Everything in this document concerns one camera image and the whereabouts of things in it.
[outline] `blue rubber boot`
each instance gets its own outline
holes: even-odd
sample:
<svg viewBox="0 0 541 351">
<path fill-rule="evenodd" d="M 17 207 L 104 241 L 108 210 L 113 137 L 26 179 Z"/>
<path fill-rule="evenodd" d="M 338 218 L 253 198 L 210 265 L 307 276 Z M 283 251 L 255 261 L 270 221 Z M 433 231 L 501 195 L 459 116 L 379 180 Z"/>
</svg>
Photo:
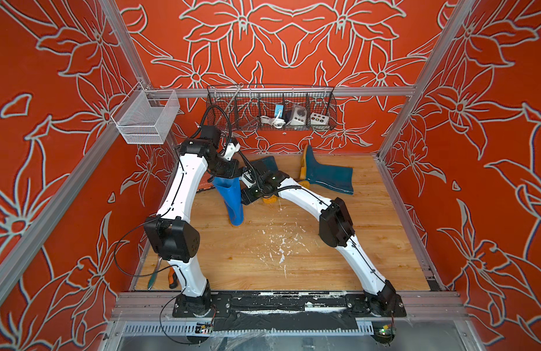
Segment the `blue rubber boot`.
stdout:
<svg viewBox="0 0 541 351">
<path fill-rule="evenodd" d="M 243 205 L 241 204 L 241 189 L 239 187 L 239 178 L 226 179 L 214 178 L 212 184 L 218 190 L 218 193 L 224 198 L 225 207 L 228 210 L 230 222 L 234 226 L 243 223 Z"/>
<path fill-rule="evenodd" d="M 325 186 L 334 192 L 354 194 L 352 188 L 352 168 L 322 165 L 313 156 L 311 145 L 308 145 L 302 155 L 302 170 L 300 179 L 310 184 Z"/>
</svg>

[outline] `white wire basket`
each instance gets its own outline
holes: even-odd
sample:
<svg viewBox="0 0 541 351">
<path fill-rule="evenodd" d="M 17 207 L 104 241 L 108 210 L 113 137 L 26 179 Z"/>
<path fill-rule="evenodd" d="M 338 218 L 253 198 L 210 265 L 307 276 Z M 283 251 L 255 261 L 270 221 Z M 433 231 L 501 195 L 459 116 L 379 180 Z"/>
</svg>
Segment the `white wire basket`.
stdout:
<svg viewBox="0 0 541 351">
<path fill-rule="evenodd" d="M 175 91 L 165 106 L 152 106 L 141 91 L 126 113 L 114 122 L 128 144 L 163 144 L 180 107 Z"/>
</svg>

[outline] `dark teal rubber boot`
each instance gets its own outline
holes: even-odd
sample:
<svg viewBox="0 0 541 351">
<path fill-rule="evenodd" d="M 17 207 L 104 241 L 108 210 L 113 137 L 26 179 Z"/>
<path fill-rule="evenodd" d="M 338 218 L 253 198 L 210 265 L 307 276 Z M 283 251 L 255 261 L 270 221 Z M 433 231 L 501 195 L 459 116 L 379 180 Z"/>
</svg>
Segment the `dark teal rubber boot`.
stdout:
<svg viewBox="0 0 541 351">
<path fill-rule="evenodd" d="M 310 184 L 319 184 L 334 192 L 354 194 L 352 168 L 320 164 L 313 156 L 311 145 L 305 148 L 302 155 L 300 179 L 305 179 Z"/>
</svg>

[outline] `wire mesh basket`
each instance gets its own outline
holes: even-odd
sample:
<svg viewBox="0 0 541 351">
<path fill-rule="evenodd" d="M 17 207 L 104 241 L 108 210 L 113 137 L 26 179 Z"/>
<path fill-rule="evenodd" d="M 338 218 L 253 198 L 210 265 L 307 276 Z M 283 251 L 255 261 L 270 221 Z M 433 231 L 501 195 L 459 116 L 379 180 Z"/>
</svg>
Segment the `wire mesh basket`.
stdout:
<svg viewBox="0 0 541 351">
<path fill-rule="evenodd" d="M 337 102 L 333 95 L 333 87 L 312 86 L 279 86 L 277 88 L 260 88 L 260 85 L 228 85 L 208 87 L 206 106 L 216 104 L 226 110 L 233 130 L 331 130 L 337 126 Z M 283 119 L 286 124 L 277 128 L 268 120 L 275 117 L 277 105 L 283 106 Z M 305 112 L 302 125 L 290 124 L 296 111 Z M 321 119 L 312 119 L 313 113 Z M 208 114 L 208 124 L 219 129 L 227 128 L 222 113 L 212 109 Z"/>
<path fill-rule="evenodd" d="M 122 117 L 114 120 L 117 129 L 128 144 L 163 144 L 181 107 L 177 94 L 173 91 L 165 106 L 150 102 L 144 91 L 138 94 Z"/>
</svg>

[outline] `metal grate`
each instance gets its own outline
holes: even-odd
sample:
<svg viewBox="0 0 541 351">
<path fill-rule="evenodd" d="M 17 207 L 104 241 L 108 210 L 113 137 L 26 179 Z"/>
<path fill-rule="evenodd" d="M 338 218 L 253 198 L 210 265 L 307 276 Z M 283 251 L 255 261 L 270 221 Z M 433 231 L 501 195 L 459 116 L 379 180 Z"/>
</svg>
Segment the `metal grate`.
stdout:
<svg viewBox="0 0 541 351">
<path fill-rule="evenodd" d="M 163 329 L 168 335 L 171 336 L 185 336 L 185 335 L 202 335 L 196 333 L 195 329 L 197 324 L 204 324 L 206 322 L 197 321 L 165 321 L 163 322 Z M 274 336 L 358 336 L 358 335 L 372 335 L 374 333 L 372 322 L 370 321 L 356 321 L 358 329 L 343 330 L 338 329 L 323 329 L 323 330 L 266 330 L 265 333 Z M 245 329 L 245 330 L 226 330 L 226 331 L 214 331 L 212 335 L 217 336 L 238 336 L 245 333 L 253 333 L 259 331 L 258 329 Z M 163 335 L 159 322 L 127 322 L 124 332 L 125 336 L 158 336 Z"/>
<path fill-rule="evenodd" d="M 280 130 L 330 130 L 337 126 L 337 100 L 333 95 L 332 87 L 323 87 L 322 91 L 308 90 L 304 88 L 286 88 L 271 89 L 253 88 L 251 85 L 245 85 L 241 88 L 223 87 L 208 88 L 208 99 L 206 106 L 216 104 L 222 109 L 227 109 L 233 130 L 253 131 L 253 130 L 277 130 L 272 125 L 261 122 L 261 116 L 274 118 L 274 109 L 277 104 L 284 106 L 284 115 L 289 117 L 294 105 L 300 105 L 306 109 L 306 124 L 303 126 L 285 125 Z M 311 126 L 310 115 L 312 113 L 329 116 L 326 125 Z M 222 113 L 212 109 L 208 114 L 207 124 L 216 124 L 219 129 L 227 128 L 225 118 Z"/>
</svg>

